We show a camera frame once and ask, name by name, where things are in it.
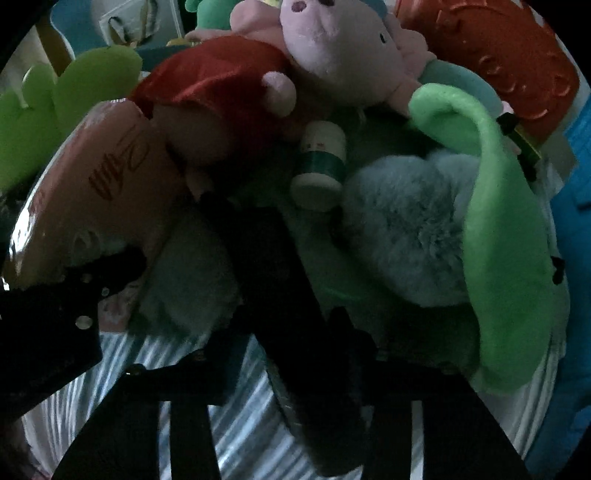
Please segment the pink plush ear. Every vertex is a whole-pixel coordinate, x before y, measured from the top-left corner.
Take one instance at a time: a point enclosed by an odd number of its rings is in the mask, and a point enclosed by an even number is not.
[[[412,78],[418,79],[427,63],[436,58],[429,51],[425,37],[414,30],[402,28],[398,18],[392,12],[386,15],[384,24],[402,54],[407,73]]]
[[[266,42],[287,54],[279,13],[278,8],[260,0],[242,0],[230,14],[230,27],[233,33]]]

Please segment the teal plush toy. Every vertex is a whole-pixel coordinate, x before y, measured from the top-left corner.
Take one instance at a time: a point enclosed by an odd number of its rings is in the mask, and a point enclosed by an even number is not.
[[[230,30],[230,13],[240,0],[187,0],[187,12],[197,14],[197,28]]]

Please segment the red fabric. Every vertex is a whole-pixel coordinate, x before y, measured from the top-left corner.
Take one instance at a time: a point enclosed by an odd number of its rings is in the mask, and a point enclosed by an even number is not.
[[[278,133],[278,120],[265,111],[262,77],[286,73],[290,64],[277,48],[238,35],[214,38],[158,65],[131,93],[147,117],[155,103],[204,106],[228,122],[248,152]]]

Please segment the green bottle label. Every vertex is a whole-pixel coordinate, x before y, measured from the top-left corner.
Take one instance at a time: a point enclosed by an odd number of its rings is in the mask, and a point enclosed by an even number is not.
[[[343,183],[347,175],[347,168],[343,161],[332,153],[310,151],[302,154],[294,177],[303,173],[320,173]]]

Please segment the green plush toy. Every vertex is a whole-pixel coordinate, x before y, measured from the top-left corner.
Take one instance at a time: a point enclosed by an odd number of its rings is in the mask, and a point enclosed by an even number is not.
[[[428,84],[415,92],[409,109],[429,137],[481,157],[462,241],[480,327],[473,385],[514,391],[531,379],[547,351],[554,318],[554,269],[540,207],[516,155],[504,148],[499,125],[473,96]]]
[[[58,79],[49,65],[33,66],[13,91],[0,96],[0,194],[34,175],[97,103],[125,98],[142,60],[122,46],[80,55]]]
[[[240,0],[187,0],[187,12],[197,14],[197,28],[230,30],[230,13]]]

